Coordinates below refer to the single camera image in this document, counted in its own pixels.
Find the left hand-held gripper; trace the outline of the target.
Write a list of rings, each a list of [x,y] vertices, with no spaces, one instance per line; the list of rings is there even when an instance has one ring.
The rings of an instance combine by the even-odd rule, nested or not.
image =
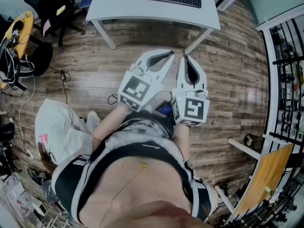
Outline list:
[[[175,59],[169,49],[156,49],[143,53],[137,63],[131,64],[118,89],[119,103],[139,112],[162,89],[162,80]]]

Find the person's right forearm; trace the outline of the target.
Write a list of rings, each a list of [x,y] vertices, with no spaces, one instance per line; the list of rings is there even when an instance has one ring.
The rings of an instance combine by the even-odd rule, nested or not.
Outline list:
[[[190,128],[183,124],[175,126],[174,142],[180,148],[184,159],[190,159]]]

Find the pile of papers and boxes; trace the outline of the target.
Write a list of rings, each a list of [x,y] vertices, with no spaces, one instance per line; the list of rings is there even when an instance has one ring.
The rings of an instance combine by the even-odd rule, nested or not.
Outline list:
[[[27,192],[19,175],[0,176],[0,228],[73,228]]]

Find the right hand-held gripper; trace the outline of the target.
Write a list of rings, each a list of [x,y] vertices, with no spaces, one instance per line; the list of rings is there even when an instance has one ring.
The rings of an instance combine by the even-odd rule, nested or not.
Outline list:
[[[188,55],[183,55],[177,74],[177,84],[183,85],[172,90],[171,105],[175,123],[200,126],[206,122],[210,101],[207,99],[205,81],[206,74],[198,62]]]

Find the black office chair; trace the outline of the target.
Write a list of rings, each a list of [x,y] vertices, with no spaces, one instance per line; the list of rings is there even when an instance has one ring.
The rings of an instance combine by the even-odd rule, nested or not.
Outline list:
[[[40,25],[36,26],[40,30],[42,35],[42,30],[45,22],[50,21],[51,27],[47,30],[46,36],[54,35],[57,30],[60,30],[58,46],[62,47],[63,36],[66,28],[70,28],[74,31],[80,32],[82,35],[85,34],[85,31],[82,28],[79,28],[72,24],[72,21],[79,16],[80,14],[86,14],[85,10],[82,9],[79,12],[76,12],[75,0],[24,0],[28,5],[30,5],[35,12],[38,14],[40,19]],[[56,15],[57,10],[66,5],[66,9]]]

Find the white table leg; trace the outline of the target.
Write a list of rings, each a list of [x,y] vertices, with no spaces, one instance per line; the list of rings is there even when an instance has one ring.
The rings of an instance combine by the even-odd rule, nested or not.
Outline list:
[[[204,31],[201,31],[195,39],[184,49],[185,54],[189,54],[191,51],[193,51],[206,37],[210,35],[210,33],[213,31],[211,28],[207,28]]]
[[[107,29],[105,28],[105,26],[102,23],[102,21],[92,20],[92,23],[95,26],[95,28],[97,29],[97,31],[100,33],[100,35],[103,37],[103,39],[105,40],[105,42],[108,44],[108,46],[112,50],[115,50],[116,49],[116,44],[114,43],[114,41],[108,35]]]

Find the pink paper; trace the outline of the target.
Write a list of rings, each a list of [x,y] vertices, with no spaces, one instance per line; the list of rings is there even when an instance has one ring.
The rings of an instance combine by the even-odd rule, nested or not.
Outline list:
[[[47,30],[51,27],[50,21],[47,20],[43,26],[42,35],[45,36]]]

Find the black round stool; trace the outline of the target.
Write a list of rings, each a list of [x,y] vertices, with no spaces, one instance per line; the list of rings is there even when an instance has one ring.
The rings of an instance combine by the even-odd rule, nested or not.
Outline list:
[[[49,42],[43,42],[33,52],[31,62],[35,69],[33,71],[34,76],[43,75],[48,69],[53,56],[53,47]]]

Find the orange top white table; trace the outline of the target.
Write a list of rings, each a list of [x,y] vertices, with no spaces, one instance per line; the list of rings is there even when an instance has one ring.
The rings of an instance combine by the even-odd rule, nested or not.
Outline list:
[[[215,186],[215,190],[231,212],[230,218],[235,218],[256,207],[269,197],[270,195],[266,191],[266,188],[276,190],[292,152],[293,145],[282,142],[282,148],[262,155],[233,139],[228,139],[228,143],[257,160],[257,165],[250,182],[235,207],[231,204],[220,187]]]

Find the small blue screen device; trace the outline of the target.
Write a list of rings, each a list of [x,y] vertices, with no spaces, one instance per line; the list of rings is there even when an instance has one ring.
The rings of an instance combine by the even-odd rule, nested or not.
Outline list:
[[[173,116],[173,108],[171,105],[171,102],[164,100],[159,106],[155,108],[155,111],[167,116],[172,117]]]

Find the person's body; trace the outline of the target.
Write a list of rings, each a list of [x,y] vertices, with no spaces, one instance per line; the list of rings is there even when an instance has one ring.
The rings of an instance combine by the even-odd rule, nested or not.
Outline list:
[[[174,142],[171,119],[127,116],[90,155],[80,149],[55,169],[52,189],[87,228],[204,228],[218,206]]]

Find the white power strip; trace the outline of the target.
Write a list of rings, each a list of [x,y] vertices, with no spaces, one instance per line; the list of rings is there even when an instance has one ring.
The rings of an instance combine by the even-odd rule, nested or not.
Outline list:
[[[25,151],[26,151],[26,153],[27,153],[27,156],[28,156],[30,159],[34,160],[34,159],[35,159],[35,155],[33,154],[33,149],[32,149],[32,147],[31,147],[29,144],[25,144],[25,145],[24,145],[24,148],[25,148]]]

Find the black bin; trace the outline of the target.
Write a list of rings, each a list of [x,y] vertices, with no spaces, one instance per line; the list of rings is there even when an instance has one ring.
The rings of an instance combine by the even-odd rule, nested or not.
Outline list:
[[[253,134],[247,134],[244,138],[244,145],[255,151],[258,151],[261,147],[262,138]]]

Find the person's left forearm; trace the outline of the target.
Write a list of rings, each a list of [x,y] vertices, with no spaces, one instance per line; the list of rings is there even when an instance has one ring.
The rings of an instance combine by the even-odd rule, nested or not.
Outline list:
[[[92,133],[93,151],[95,151],[101,142],[109,135],[118,130],[124,119],[132,112],[132,109],[119,103],[117,107],[107,115]]]

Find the yellow round table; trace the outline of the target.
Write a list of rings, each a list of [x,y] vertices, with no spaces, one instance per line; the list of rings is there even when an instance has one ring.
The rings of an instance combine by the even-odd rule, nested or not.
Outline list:
[[[0,44],[0,89],[9,86],[21,91],[27,89],[19,79],[32,76],[35,69],[25,54],[33,25],[33,13],[26,11],[19,15],[5,32]]]

